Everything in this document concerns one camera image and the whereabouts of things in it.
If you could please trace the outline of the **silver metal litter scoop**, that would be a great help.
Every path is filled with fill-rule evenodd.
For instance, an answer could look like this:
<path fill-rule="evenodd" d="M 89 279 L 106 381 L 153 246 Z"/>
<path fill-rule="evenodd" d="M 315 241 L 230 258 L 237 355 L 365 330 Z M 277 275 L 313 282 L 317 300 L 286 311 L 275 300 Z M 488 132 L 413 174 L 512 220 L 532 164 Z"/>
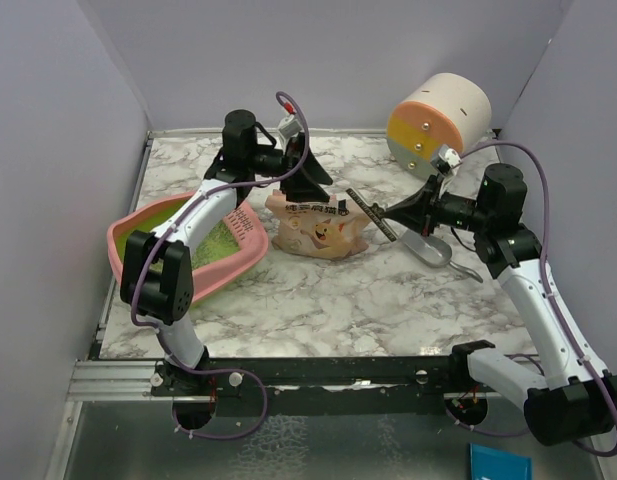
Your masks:
<path fill-rule="evenodd" d="M 484 282 L 479 273 L 456 263 L 452 259 L 453 251 L 451 246 L 438 237 L 424 237 L 407 229 L 401 235 L 400 241 L 419 261 L 430 268 L 441 269 L 448 267 L 478 283 Z"/>

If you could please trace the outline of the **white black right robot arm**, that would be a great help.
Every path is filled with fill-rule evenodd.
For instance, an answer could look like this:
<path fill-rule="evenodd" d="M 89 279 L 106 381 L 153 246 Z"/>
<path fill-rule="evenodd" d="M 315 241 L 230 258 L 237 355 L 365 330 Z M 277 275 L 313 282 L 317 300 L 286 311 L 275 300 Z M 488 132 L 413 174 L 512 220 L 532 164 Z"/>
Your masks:
<path fill-rule="evenodd" d="M 457 345 L 449 383 L 469 391 L 482 383 L 519 408 L 543 445 L 617 429 L 617 374 L 588 346 L 559 295 L 542 246 L 520 217 L 527 185 L 509 164 L 491 164 L 476 198 L 442 190 L 442 175 L 380 216 L 428 236 L 440 225 L 472 233 L 479 259 L 517 309 L 539 355 L 542 374 L 530 371 L 487 341 Z"/>

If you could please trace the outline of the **peach cat litter bag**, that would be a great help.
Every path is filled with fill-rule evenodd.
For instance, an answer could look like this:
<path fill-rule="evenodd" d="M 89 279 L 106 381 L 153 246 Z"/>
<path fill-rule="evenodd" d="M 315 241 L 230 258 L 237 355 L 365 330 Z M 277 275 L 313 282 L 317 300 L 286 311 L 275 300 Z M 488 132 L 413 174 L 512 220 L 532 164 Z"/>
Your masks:
<path fill-rule="evenodd" d="M 290 202 L 278 190 L 265 201 L 279 221 L 272 245 L 286 253 L 343 260 L 368 248 L 362 231 L 370 218 L 354 202 L 332 196 L 327 203 Z"/>

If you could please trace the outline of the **white bag sealing clip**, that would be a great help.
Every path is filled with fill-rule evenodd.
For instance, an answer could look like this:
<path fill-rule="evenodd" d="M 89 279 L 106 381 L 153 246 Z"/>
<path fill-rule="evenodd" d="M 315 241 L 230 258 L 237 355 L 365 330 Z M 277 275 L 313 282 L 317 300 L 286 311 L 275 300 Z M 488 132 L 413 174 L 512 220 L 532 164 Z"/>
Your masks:
<path fill-rule="evenodd" d="M 347 188 L 346 193 L 390 242 L 396 242 L 398 240 L 396 232 L 382 218 L 384 212 L 382 207 L 377 203 L 369 204 L 366 199 L 352 187 Z"/>

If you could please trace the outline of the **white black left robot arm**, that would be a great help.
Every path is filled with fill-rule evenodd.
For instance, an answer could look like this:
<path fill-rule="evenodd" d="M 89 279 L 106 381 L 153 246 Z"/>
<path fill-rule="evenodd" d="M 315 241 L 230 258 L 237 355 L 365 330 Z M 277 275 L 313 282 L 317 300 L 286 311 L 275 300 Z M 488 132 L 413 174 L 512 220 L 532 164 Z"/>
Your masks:
<path fill-rule="evenodd" d="M 277 183 L 295 203 L 329 200 L 324 188 L 333 181 L 310 150 L 304 114 L 288 98 L 281 105 L 286 116 L 279 137 L 266 144 L 258 140 L 266 130 L 252 112 L 229 112 L 222 146 L 197 191 L 157 228 L 135 230 L 126 240 L 120 298 L 133 324 L 155 330 L 166 360 L 177 366 L 174 382 L 190 395 L 202 392 L 209 380 L 208 351 L 188 316 L 193 252 L 253 188 Z"/>

